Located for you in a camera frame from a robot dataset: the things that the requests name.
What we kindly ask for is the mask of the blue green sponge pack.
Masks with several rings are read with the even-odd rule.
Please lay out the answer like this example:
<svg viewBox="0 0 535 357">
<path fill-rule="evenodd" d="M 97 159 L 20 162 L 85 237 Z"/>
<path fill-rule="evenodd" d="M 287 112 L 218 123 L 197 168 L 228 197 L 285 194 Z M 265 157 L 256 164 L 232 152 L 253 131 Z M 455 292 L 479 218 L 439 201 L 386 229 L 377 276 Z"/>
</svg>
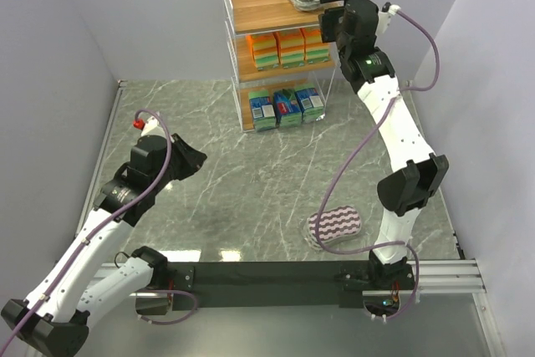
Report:
<svg viewBox="0 0 535 357">
<path fill-rule="evenodd" d="M 302 111 L 293 89 L 280 89 L 273 94 L 273 106 L 279 128 L 302 123 Z"/>
<path fill-rule="evenodd" d="M 312 123 L 323 118 L 324 102 L 312 84 L 298 84 L 294 93 L 302 111 L 303 123 Z"/>
</svg>

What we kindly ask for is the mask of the purple wavy sponge pack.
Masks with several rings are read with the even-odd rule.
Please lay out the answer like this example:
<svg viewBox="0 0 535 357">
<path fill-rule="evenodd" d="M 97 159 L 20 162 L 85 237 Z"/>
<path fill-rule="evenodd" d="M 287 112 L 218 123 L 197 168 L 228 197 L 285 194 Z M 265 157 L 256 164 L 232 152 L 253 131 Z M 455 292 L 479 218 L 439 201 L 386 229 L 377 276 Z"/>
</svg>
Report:
<svg viewBox="0 0 535 357">
<path fill-rule="evenodd" d="M 361 217 L 351 206 L 324 211 L 318 224 L 316 221 L 317 213 L 314 213 L 303 222 L 302 233 L 307 244 L 318 250 L 322 244 L 331 246 L 356 237 L 362 228 Z"/>
</svg>

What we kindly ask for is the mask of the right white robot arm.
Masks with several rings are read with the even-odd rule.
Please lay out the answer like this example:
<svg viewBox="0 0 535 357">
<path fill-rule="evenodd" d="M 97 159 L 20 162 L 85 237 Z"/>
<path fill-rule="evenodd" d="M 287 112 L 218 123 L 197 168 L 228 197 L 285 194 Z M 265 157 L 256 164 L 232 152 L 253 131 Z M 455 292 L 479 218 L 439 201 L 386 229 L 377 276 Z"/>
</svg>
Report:
<svg viewBox="0 0 535 357">
<path fill-rule="evenodd" d="M 390 158 L 392 172 L 377 185 L 384 212 L 365 278 L 392 283 L 412 275 L 406 255 L 413 226 L 449 169 L 446 156 L 437 155 L 419 131 L 403 99 L 407 90 L 375 44 L 394 16 L 412 19 L 391 3 L 319 2 L 328 4 L 318 17 L 322 40 L 335 43 L 342 74 L 374 119 L 372 131 L 381 135 Z"/>
</svg>

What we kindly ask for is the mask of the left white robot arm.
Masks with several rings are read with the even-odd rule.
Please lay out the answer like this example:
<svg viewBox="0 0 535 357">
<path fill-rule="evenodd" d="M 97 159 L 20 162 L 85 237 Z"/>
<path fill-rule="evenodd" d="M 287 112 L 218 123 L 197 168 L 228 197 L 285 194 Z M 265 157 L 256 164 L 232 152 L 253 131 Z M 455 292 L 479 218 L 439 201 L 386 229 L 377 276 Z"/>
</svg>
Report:
<svg viewBox="0 0 535 357">
<path fill-rule="evenodd" d="M 23 342 L 45 356 L 74 356 L 90 329 L 123 299 L 150 290 L 170 303 L 176 272 L 165 255 L 147 246 L 95 285 L 90 282 L 106 257 L 155 205 L 171 181 L 197 173 L 206 154 L 179 135 L 143 135 L 112 180 L 105 183 L 79 235 L 50 274 L 25 298 L 2 309 L 6 324 Z"/>
</svg>

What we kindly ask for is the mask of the orange sponge pack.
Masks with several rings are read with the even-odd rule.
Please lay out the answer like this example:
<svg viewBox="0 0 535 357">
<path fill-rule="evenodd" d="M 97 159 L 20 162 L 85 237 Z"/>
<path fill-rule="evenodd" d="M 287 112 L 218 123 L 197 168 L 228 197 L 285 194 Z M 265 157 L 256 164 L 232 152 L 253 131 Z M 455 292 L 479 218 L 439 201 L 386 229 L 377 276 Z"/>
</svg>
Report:
<svg viewBox="0 0 535 357">
<path fill-rule="evenodd" d="M 263 71 L 279 66 L 277 40 L 273 33 L 248 34 L 246 40 L 257 70 Z"/>
<path fill-rule="evenodd" d="M 301 28 L 304 40 L 305 61 L 307 64 L 318 64 L 330 59 L 329 43 L 322 40 L 319 28 Z"/>
<path fill-rule="evenodd" d="M 274 33 L 279 63 L 284 69 L 304 66 L 304 38 L 298 28 L 276 31 Z"/>
</svg>

